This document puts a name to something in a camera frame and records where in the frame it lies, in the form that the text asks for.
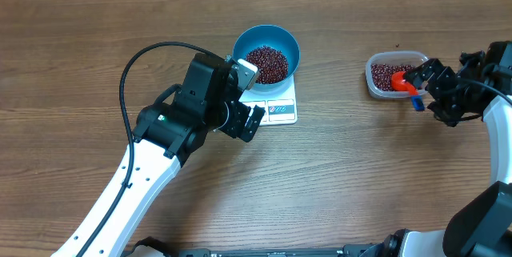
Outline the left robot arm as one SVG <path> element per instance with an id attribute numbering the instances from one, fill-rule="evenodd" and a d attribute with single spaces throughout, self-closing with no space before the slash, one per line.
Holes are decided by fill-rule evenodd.
<path id="1" fill-rule="evenodd" d="M 174 100 L 158 100 L 138 115 L 133 145 L 105 190 L 57 256 L 120 256 L 162 189 L 210 131 L 248 143 L 264 109 L 240 102 L 258 78 L 258 68 L 240 58 L 225 61 L 197 53 Z"/>

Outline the orange scoop with blue handle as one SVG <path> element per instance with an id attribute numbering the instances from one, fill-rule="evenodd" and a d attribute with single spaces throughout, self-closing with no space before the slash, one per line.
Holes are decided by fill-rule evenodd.
<path id="1" fill-rule="evenodd" d="M 424 111 L 425 106 L 418 90 L 404 79 L 405 71 L 398 71 L 391 76 L 391 86 L 395 91 L 407 92 L 410 96 L 413 108 L 416 111 Z"/>

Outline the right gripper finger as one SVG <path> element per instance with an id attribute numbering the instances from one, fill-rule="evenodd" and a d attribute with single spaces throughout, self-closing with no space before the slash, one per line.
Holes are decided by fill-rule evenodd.
<path id="1" fill-rule="evenodd" d="M 447 126 L 456 125 L 456 103 L 452 98 L 437 99 L 428 107 L 434 113 L 434 118 Z"/>
<path id="2" fill-rule="evenodd" d="M 423 87 L 425 82 L 435 82 L 439 78 L 452 78 L 454 72 L 449 66 L 443 66 L 437 58 L 430 58 L 422 65 L 408 70 L 403 78 L 416 89 Z"/>

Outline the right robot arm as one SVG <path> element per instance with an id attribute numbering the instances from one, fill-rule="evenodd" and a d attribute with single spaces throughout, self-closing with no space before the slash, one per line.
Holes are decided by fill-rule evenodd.
<path id="1" fill-rule="evenodd" d="M 344 256 L 460 256 L 511 254 L 511 43 L 492 42 L 486 51 L 461 53 L 453 71 L 438 59 L 390 77 L 417 111 L 429 109 L 445 125 L 480 118 L 490 139 L 490 186 L 440 231 L 401 229 L 382 243 L 344 247 Z"/>

